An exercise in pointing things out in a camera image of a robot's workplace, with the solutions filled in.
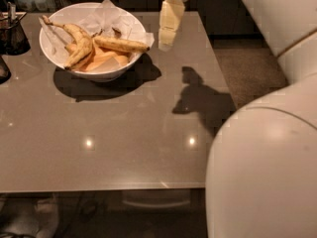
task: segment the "gray table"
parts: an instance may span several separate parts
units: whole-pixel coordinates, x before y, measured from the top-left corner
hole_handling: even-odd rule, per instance
[[[158,38],[159,13],[135,13]],[[55,67],[23,19],[31,50],[3,56],[0,192],[202,188],[215,131],[234,110],[197,12],[174,48],[157,41],[132,69],[93,83]]]

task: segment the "white robot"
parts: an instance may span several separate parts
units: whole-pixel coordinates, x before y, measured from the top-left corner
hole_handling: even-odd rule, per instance
[[[212,145],[211,238],[317,237],[317,0],[242,0],[289,86],[238,110]]]

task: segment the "cup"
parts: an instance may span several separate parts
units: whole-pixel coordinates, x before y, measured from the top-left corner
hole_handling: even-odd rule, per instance
[[[27,52],[30,44],[21,26],[20,20],[10,22],[8,18],[0,19],[0,54],[16,56]]]

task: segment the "table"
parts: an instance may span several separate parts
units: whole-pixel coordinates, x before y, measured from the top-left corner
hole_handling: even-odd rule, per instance
[[[158,49],[159,13],[134,13],[152,49],[115,81],[55,67],[39,45],[38,13],[22,21],[31,49],[3,56],[0,192],[203,188],[213,138],[235,110],[197,12],[173,49]]]

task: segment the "bowl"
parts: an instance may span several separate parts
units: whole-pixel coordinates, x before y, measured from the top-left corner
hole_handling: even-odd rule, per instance
[[[92,15],[93,13],[96,13],[96,8],[100,8],[100,3],[78,3],[73,4],[67,7],[64,7],[57,12],[53,13],[49,16],[51,21],[55,21],[58,23],[73,23],[77,24],[78,22],[82,22],[84,19],[86,19],[89,15]],[[145,34],[146,30],[142,23],[131,13],[116,7],[116,10],[109,10],[108,14],[114,14],[114,13],[120,13],[119,17],[124,17],[125,19],[129,18],[132,19],[133,24],[131,25],[130,33],[141,33]],[[62,29],[56,29],[55,32],[64,32]],[[71,42],[71,37],[66,34],[65,44],[67,42]],[[52,52],[53,44],[52,40],[49,39],[48,35],[44,31],[43,28],[40,30],[40,47],[42,49],[42,52],[44,55],[50,60],[52,63],[54,63],[56,66],[64,69],[62,62],[60,62],[60,58],[58,57],[58,51],[54,54]],[[96,71],[77,71],[77,70],[68,70],[70,73],[81,77],[86,78],[88,80],[92,81],[98,81],[98,82],[107,82],[114,80],[118,78],[120,75],[122,75],[124,72],[126,72],[130,67],[132,67],[136,61],[141,57],[142,54],[131,54],[129,57],[129,62],[125,66],[119,66],[116,64],[116,66],[112,69],[109,69],[109,64],[107,69],[103,69],[103,65],[99,66]]]

